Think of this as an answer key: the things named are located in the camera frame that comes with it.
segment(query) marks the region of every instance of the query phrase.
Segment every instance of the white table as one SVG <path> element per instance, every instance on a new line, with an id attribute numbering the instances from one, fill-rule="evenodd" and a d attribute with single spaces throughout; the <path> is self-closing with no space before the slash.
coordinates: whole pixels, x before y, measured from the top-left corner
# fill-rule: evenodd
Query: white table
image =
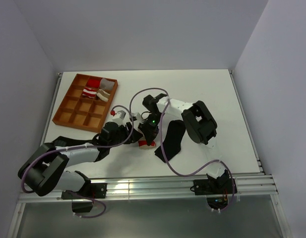
<path id="1" fill-rule="evenodd" d="M 65 72 L 59 86 L 51 119 L 54 117 L 65 93 L 77 73 L 114 78 L 119 86 L 112 102 L 113 105 L 129 105 L 131 97 L 141 89 L 160 87 L 168 91 L 171 98 L 186 102 L 203 101 L 218 124 L 217 142 L 224 161 L 232 173 L 259 173 L 259 166 L 248 134 L 244 117 L 235 93 L 228 70 L 144 70 L 144 71 L 95 71 Z M 140 94 L 133 103 L 133 112 L 142 112 L 143 98 L 151 94 L 156 96 L 160 91 L 153 90 Z M 163 137 L 171 116 L 165 116 Z M 95 133 L 55 125 L 50 121 L 45 142 L 58 136 L 74 139 L 91 139 Z M 203 164 L 204 145 L 193 143 L 187 133 L 182 140 L 182 150 L 171 164 L 180 173 L 188 174 Z M 79 170 L 90 178 L 132 178 L 173 176 L 173 172 L 153 150 L 140 150 L 136 144 L 123 145 L 111 149 L 109 156 L 98 163 L 83 163 L 68 168 Z"/>

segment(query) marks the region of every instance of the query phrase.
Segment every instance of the wall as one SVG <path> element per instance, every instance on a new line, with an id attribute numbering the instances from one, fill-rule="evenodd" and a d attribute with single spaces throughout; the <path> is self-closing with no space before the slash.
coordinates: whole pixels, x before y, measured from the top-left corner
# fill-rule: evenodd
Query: wall
<path id="1" fill-rule="evenodd" d="M 56 74 L 12 0 L 0 0 L 0 238 L 20 191 L 17 172 L 40 143 Z"/>
<path id="2" fill-rule="evenodd" d="M 267 0 L 15 0 L 59 71 L 234 68 Z"/>
<path id="3" fill-rule="evenodd" d="M 264 168 L 306 238 L 306 0 L 270 0 L 234 72 Z"/>

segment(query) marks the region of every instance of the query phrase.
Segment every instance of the wooden box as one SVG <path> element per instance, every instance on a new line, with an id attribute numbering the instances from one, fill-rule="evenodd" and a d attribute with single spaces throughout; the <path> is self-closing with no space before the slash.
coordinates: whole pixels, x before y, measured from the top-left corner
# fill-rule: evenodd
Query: wooden box
<path id="1" fill-rule="evenodd" d="M 102 78 L 84 74 L 77 74 L 75 76 L 53 118 L 53 122 L 56 125 L 63 125 L 92 132 L 101 131 L 117 90 L 118 81 L 106 78 L 109 81 L 113 81 L 114 86 L 111 91 L 107 91 L 110 93 L 110 97 L 107 102 L 104 102 L 97 96 L 95 96 L 94 99 L 90 99 L 82 95 L 82 90 L 89 79 L 100 81 Z"/>

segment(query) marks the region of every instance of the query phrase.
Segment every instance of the red and white striped sock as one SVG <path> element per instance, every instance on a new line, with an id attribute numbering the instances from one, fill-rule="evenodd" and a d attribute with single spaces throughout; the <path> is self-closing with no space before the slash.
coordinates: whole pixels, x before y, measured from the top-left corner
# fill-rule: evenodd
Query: red and white striped sock
<path id="1" fill-rule="evenodd" d="M 95 97 L 96 93 L 97 93 L 97 90 L 92 89 L 92 88 L 87 88 L 87 87 L 85 87 L 82 91 L 83 96 L 86 96 L 92 99 Z"/>

